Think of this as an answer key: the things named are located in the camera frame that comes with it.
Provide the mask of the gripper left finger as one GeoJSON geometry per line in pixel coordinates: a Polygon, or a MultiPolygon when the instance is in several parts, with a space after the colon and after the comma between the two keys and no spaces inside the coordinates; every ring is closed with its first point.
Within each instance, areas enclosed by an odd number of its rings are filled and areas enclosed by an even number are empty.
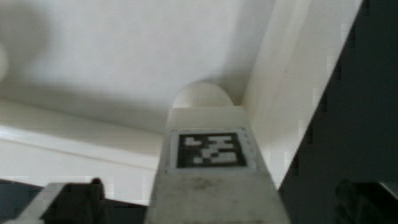
{"type": "Polygon", "coordinates": [[[3,224],[109,224],[102,179],[51,183],[22,213],[3,224]]]}

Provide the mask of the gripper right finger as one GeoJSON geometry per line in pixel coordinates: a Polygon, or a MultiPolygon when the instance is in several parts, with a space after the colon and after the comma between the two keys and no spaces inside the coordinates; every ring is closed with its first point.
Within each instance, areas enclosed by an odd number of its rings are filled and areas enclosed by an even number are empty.
{"type": "Polygon", "coordinates": [[[398,224],[398,182],[353,182],[337,187],[335,224],[398,224]]]}

